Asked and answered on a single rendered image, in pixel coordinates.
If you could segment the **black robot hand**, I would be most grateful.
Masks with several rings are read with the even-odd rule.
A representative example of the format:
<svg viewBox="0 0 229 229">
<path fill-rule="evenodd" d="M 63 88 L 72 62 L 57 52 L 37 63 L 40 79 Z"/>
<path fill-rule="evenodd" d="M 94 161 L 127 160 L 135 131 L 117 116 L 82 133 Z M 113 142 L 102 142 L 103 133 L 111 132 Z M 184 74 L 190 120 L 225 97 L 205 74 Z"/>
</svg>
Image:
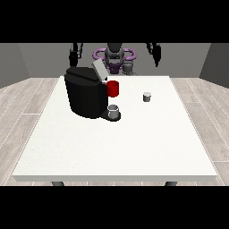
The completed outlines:
<svg viewBox="0 0 229 229">
<path fill-rule="evenodd" d="M 82 56 L 82 43 L 72 43 L 70 47 L 69 61 L 71 67 L 76 67 L 78 64 L 78 60 L 81 59 Z"/>
<path fill-rule="evenodd" d="M 158 66 L 161 60 L 161 46 L 157 43 L 147 43 L 147 50 L 152 55 L 155 65 Z"/>
</svg>

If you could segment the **pale grey machine lid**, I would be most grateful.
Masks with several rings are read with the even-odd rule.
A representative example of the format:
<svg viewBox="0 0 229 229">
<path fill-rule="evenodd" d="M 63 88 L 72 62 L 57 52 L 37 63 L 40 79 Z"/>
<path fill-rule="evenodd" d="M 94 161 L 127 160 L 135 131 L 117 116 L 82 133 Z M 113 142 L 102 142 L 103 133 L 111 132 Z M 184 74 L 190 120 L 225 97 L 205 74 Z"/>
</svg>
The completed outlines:
<svg viewBox="0 0 229 229">
<path fill-rule="evenodd" d="M 93 69 L 96 71 L 99 79 L 101 81 L 104 81 L 108 76 L 108 72 L 107 72 L 106 67 L 104 66 L 102 60 L 97 59 L 91 65 L 92 65 Z"/>
</svg>

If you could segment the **black coffee machine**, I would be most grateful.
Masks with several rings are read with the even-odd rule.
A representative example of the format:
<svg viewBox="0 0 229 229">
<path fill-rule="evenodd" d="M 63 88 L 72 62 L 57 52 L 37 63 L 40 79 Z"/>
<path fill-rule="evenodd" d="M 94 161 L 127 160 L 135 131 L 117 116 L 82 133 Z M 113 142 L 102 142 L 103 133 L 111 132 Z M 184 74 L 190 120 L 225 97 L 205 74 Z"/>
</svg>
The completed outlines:
<svg viewBox="0 0 229 229">
<path fill-rule="evenodd" d="M 104 118 L 110 122 L 121 119 L 121 113 L 115 119 L 108 116 L 108 98 L 106 82 L 102 82 L 96 71 L 89 67 L 70 67 L 64 75 L 64 82 L 71 110 L 84 118 Z"/>
</svg>

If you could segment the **red pod holder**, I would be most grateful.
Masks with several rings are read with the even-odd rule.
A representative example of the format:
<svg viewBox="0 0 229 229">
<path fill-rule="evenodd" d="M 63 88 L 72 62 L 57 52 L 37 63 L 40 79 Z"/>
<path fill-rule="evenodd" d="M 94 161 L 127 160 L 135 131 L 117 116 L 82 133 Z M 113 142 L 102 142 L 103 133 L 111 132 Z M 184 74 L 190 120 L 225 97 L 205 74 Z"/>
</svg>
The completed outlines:
<svg viewBox="0 0 229 229">
<path fill-rule="evenodd" d="M 111 98 L 117 97 L 119 95 L 119 82 L 118 81 L 108 81 L 106 83 L 107 95 Z"/>
</svg>

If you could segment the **grey and purple robot trunk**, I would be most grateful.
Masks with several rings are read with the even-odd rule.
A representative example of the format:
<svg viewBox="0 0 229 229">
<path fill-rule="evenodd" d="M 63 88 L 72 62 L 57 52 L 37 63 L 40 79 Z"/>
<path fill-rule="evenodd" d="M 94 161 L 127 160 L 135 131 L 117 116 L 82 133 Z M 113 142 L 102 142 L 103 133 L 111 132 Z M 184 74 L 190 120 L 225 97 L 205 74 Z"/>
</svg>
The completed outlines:
<svg viewBox="0 0 229 229">
<path fill-rule="evenodd" d="M 122 43 L 108 43 L 106 48 L 96 49 L 92 57 L 94 60 L 101 59 L 111 74 L 118 74 L 119 71 L 122 71 L 125 75 L 133 75 L 133 61 L 136 59 L 136 52 L 123 48 Z"/>
</svg>

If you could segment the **small grey cup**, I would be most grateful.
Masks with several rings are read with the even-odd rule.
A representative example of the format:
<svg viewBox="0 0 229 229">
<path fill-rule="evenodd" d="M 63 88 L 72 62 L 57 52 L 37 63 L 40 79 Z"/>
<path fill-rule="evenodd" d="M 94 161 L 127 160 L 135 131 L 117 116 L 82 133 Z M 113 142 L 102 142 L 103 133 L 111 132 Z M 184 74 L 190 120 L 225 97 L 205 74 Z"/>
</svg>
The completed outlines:
<svg viewBox="0 0 229 229">
<path fill-rule="evenodd" d="M 108 108 L 107 108 L 107 111 L 108 111 L 108 116 L 111 118 L 111 119 L 115 119 L 118 117 L 119 115 L 119 108 L 117 105 L 110 105 Z"/>
</svg>

